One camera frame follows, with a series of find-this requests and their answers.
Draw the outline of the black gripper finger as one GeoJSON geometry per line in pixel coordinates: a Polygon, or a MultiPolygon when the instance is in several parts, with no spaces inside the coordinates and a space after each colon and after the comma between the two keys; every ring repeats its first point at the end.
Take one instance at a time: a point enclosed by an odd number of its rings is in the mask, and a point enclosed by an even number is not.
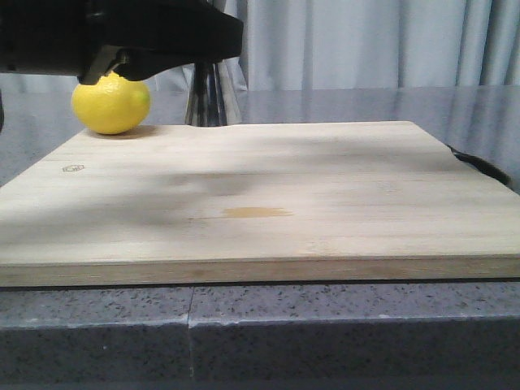
{"type": "Polygon", "coordinates": [[[115,72],[146,80],[190,63],[217,63],[242,50],[243,23],[207,1],[89,1],[84,80],[115,72]]]}

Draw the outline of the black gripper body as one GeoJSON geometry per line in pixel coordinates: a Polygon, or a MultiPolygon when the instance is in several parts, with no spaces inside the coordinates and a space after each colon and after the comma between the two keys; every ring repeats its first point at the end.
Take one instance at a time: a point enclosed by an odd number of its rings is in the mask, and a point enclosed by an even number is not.
{"type": "Polygon", "coordinates": [[[95,85],[129,62],[107,42],[108,1],[2,1],[1,72],[74,76],[95,85]]]}

